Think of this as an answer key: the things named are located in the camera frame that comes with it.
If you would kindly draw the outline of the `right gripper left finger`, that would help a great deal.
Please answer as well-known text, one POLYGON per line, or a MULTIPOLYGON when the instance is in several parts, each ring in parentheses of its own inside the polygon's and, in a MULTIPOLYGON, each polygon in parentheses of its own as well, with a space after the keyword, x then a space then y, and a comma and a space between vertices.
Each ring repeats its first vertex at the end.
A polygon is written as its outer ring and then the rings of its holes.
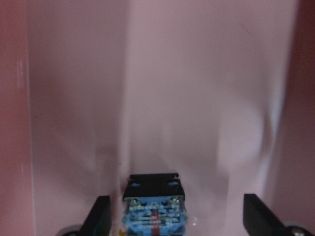
POLYGON ((79 230, 79 236, 108 236, 111 231, 109 196, 99 196, 79 230))

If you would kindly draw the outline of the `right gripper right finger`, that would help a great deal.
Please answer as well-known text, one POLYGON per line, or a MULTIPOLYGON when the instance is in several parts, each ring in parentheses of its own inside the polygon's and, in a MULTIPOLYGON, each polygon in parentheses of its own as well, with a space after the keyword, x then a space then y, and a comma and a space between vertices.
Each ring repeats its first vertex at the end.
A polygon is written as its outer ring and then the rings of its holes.
POLYGON ((244 194, 243 225, 249 236, 284 235, 284 224, 256 194, 244 194))

